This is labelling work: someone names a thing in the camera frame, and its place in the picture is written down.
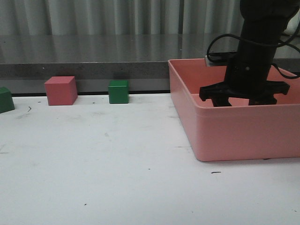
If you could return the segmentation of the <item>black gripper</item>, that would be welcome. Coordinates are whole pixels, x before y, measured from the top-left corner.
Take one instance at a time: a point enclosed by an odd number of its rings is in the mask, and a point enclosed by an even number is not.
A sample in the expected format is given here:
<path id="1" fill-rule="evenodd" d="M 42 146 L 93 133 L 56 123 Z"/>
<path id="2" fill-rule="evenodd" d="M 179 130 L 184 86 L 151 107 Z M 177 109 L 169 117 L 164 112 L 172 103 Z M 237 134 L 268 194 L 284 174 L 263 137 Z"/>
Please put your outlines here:
<path id="1" fill-rule="evenodd" d="M 229 59 L 222 82 L 201 87 L 202 101 L 211 99 L 214 107 L 230 107 L 229 98 L 248 99 L 248 105 L 275 105 L 275 94 L 286 95 L 290 85 L 283 81 L 268 81 L 272 64 L 255 60 L 243 62 L 234 56 Z"/>

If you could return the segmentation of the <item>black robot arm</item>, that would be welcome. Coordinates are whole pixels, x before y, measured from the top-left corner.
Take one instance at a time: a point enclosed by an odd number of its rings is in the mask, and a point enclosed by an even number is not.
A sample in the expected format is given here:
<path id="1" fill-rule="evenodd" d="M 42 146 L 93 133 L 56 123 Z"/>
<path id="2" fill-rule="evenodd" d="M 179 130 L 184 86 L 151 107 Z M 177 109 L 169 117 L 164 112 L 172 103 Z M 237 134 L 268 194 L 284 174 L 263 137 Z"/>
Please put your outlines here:
<path id="1" fill-rule="evenodd" d="M 200 99 L 211 99 L 215 107 L 230 106 L 229 98 L 248 99 L 250 105 L 274 105 L 276 94 L 286 95 L 289 84 L 267 77 L 276 49 L 292 41 L 281 42 L 280 36 L 299 9 L 298 0 L 240 1 L 244 23 L 237 52 L 228 58 L 224 80 L 201 87 Z"/>

